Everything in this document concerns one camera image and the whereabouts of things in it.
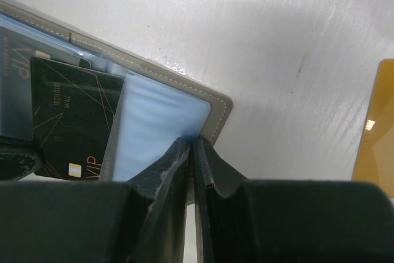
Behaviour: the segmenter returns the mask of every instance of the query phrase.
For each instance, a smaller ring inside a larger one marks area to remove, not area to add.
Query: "card holder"
[[[118,105],[121,113],[116,112],[120,115],[119,133],[110,180],[130,179],[157,160],[178,137],[192,141],[202,134],[212,144],[217,140],[233,106],[225,95],[6,2],[0,1],[0,13],[20,32],[75,55],[82,53],[92,69],[125,78]],[[106,66],[97,66],[100,59]],[[1,105],[0,111],[6,112]]]

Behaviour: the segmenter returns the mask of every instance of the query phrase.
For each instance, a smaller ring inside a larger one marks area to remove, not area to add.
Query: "white surface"
[[[16,1],[229,95],[215,148],[247,177],[349,179],[394,56],[394,0]]]

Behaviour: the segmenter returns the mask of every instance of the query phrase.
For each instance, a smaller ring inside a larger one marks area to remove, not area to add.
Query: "wallet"
[[[211,144],[215,143],[233,108],[230,98],[32,11],[21,4],[0,1],[0,30],[8,30],[8,33],[12,30],[42,46],[70,54],[72,62],[68,63],[72,65],[84,62],[86,68],[124,78],[112,127],[114,132],[111,131],[112,142],[111,145],[108,143],[100,179],[129,180],[163,155],[178,137],[192,142],[202,135]],[[0,65],[0,135],[30,140],[30,81],[19,79],[10,83],[11,69],[14,67],[20,71],[12,65],[10,52],[14,54],[13,59],[18,53],[6,44],[3,31],[0,47],[0,61],[3,61]]]

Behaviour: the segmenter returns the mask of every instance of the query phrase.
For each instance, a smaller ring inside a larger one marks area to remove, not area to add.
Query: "yellow card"
[[[353,180],[372,182],[394,198],[394,59],[380,63]]]

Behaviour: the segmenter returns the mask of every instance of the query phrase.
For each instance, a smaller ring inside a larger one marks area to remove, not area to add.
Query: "stitching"
[[[9,15],[15,17],[15,18],[18,18],[18,19],[20,19],[20,20],[22,20],[22,21],[24,21],[24,22],[27,22],[27,23],[29,23],[29,24],[31,24],[31,25],[34,25],[34,26],[36,26],[36,27],[39,27],[39,28],[41,28],[41,29],[43,29],[43,30],[46,30],[46,31],[48,31],[48,32],[51,32],[51,33],[53,33],[53,34],[56,34],[57,36],[61,36],[61,37],[66,38],[66,39],[70,39],[69,36],[65,36],[65,35],[63,35],[63,34],[60,34],[60,33],[56,32],[56,31],[54,31],[54,30],[51,30],[51,29],[49,29],[49,28],[45,28],[45,27],[43,27],[43,26],[41,26],[41,25],[35,24],[35,23],[33,23],[33,22],[31,22],[31,21],[29,21],[29,20],[27,20],[27,19],[25,19],[25,18],[19,17],[18,15],[15,15],[15,14],[13,14],[13,13],[7,11],[7,10],[0,9],[0,12],[5,12],[5,13],[7,13],[7,14],[9,14]],[[119,58],[119,59],[121,59],[121,60],[124,60],[125,62],[131,63],[132,65],[136,65],[134,62],[132,62],[132,61],[130,61],[130,60],[126,60],[125,58],[122,58],[122,57],[120,57],[119,55],[113,54],[112,52],[110,52],[110,51],[108,51],[108,50],[106,50],[106,49],[104,49],[104,48],[101,48],[101,47],[99,47],[99,46],[96,46],[96,45],[94,45],[94,44],[90,44],[90,43],[85,42],[85,41],[82,41],[82,40],[78,40],[78,39],[76,39],[76,38],[72,38],[72,37],[71,37],[71,39],[74,40],[74,41],[77,41],[77,42],[81,42],[81,43],[83,43],[83,44],[87,44],[88,46],[92,46],[92,47],[95,47],[95,48],[97,48],[97,49],[100,49],[101,51],[106,52],[108,55],[112,55],[112,56],[114,56],[114,57],[117,57],[117,58]],[[165,75],[162,75],[162,74],[159,74],[159,73],[157,73],[157,72],[154,72],[153,70],[150,70],[150,69],[148,69],[148,68],[146,68],[146,67],[144,67],[144,66],[140,66],[140,67],[142,67],[142,68],[145,69],[146,71],[149,71],[149,72],[154,73],[155,75],[159,75],[159,76],[161,76],[161,77],[163,77],[163,78],[169,79],[169,80],[171,80],[171,81],[173,81],[173,82],[175,82],[175,83],[178,83],[178,84],[180,84],[180,85],[182,85],[182,86],[186,86],[186,87],[188,87],[189,89],[194,89],[195,91],[198,91],[198,92],[200,92],[200,93],[202,93],[202,94],[204,94],[204,95],[208,95],[209,97],[214,98],[214,99],[217,99],[217,100],[221,101],[221,102],[224,104],[224,111],[223,111],[221,117],[219,118],[219,122],[217,123],[217,125],[216,125],[216,127],[215,127],[215,130],[214,130],[214,132],[213,132],[212,135],[211,135],[211,138],[209,138],[209,141],[211,141],[211,140],[214,138],[214,136],[215,136],[215,134],[216,134],[216,131],[217,131],[217,129],[219,128],[220,123],[222,122],[223,117],[225,116],[225,114],[226,114],[226,112],[227,112],[227,103],[224,102],[222,99],[220,99],[220,98],[218,98],[218,97],[215,97],[215,96],[213,96],[213,95],[210,95],[210,94],[208,94],[208,93],[202,91],[201,89],[196,89],[195,87],[188,86],[187,84],[181,83],[180,81],[177,81],[176,79],[172,79],[172,78],[167,77],[167,76],[165,76]]]

